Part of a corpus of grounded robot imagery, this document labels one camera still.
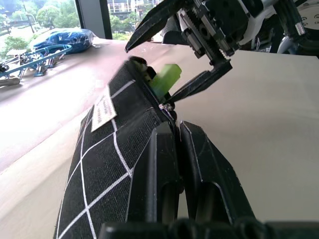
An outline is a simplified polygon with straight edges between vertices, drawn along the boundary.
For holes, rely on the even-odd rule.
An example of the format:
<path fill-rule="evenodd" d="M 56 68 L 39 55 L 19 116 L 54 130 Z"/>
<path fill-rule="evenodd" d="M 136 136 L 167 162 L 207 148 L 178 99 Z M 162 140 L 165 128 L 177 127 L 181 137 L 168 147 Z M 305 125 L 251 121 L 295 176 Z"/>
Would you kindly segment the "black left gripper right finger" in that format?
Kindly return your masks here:
<path fill-rule="evenodd" d="M 180 139 L 189 217 L 197 222 L 254 218 L 235 170 L 204 130 L 182 121 Z"/>

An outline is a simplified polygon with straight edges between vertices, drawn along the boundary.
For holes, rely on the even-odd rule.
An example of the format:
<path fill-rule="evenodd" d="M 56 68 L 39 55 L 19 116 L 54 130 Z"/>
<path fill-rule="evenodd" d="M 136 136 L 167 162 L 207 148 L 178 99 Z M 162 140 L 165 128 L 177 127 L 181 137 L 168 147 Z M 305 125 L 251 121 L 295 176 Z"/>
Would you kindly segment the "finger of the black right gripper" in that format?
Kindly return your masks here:
<path fill-rule="evenodd" d="M 200 73 L 177 90 L 168 100 L 165 101 L 165 103 L 175 103 L 206 90 L 231 69 L 232 66 L 230 64 L 230 60 L 226 60 L 225 62 L 214 66 L 212 71 L 204 71 Z"/>
<path fill-rule="evenodd" d="M 170 17 L 174 20 L 177 13 L 182 9 L 189 9 L 194 4 L 192 0 L 164 0 L 152 8 L 138 27 L 135 29 L 131 38 L 128 40 L 125 51 L 136 48 L 137 46 L 149 41 L 158 32 L 164 29 Z"/>

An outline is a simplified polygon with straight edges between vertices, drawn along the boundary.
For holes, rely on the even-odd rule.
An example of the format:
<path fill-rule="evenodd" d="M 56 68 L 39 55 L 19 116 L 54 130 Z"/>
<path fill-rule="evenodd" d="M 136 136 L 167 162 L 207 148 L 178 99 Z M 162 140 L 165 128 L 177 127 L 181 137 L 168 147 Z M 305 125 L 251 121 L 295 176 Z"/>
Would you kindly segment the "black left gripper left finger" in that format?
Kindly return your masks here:
<path fill-rule="evenodd" d="M 151 133 L 133 168 L 126 222 L 170 224 L 181 190 L 177 147 L 167 122 Z"/>

